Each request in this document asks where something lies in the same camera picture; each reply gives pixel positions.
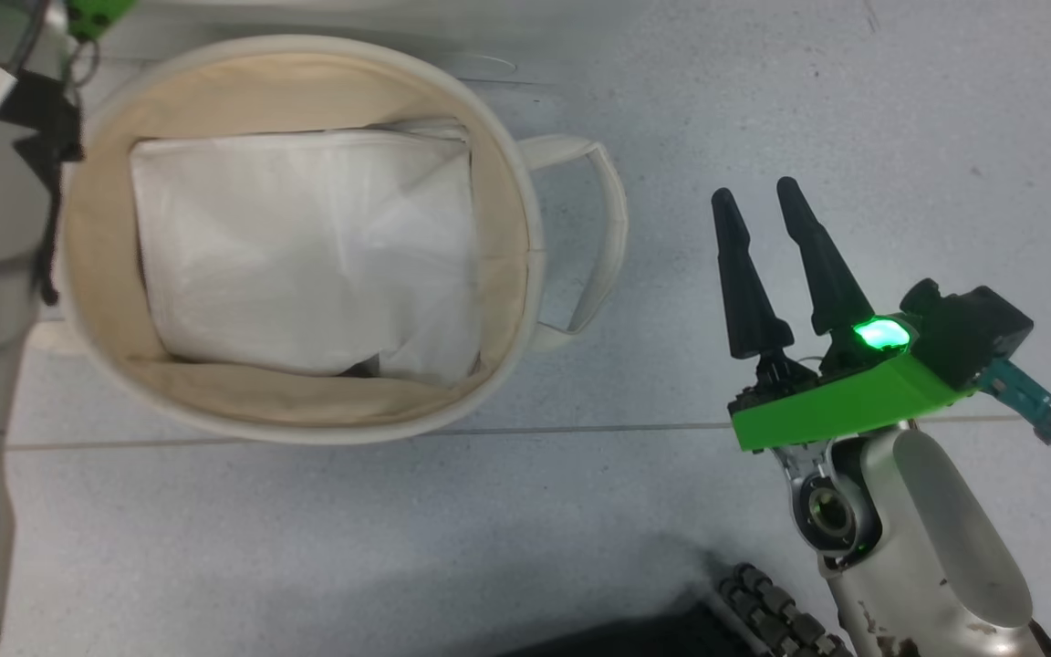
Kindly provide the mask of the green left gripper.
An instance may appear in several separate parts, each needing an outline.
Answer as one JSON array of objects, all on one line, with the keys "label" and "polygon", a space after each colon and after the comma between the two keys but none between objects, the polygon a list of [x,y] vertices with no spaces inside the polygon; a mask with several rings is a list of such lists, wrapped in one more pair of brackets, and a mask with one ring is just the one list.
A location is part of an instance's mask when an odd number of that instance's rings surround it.
[{"label": "green left gripper", "polygon": [[69,0],[69,34],[77,42],[100,41],[137,4],[135,0]]}]

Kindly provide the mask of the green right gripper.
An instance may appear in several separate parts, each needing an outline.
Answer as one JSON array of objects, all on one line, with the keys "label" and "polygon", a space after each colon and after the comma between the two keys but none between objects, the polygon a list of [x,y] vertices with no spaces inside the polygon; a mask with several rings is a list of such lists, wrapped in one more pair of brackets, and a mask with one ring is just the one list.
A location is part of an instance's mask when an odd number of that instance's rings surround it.
[{"label": "green right gripper", "polygon": [[764,354],[756,363],[755,384],[729,404],[743,452],[858,435],[971,398],[973,387],[955,390],[914,357],[918,331],[907,319],[875,316],[799,182],[784,176],[777,180],[776,194],[802,259],[815,333],[856,328],[854,345],[880,361],[868,369],[822,377],[784,353],[794,346],[792,329],[775,314],[756,273],[750,235],[731,191],[719,188],[712,209],[730,353],[735,360]]}]

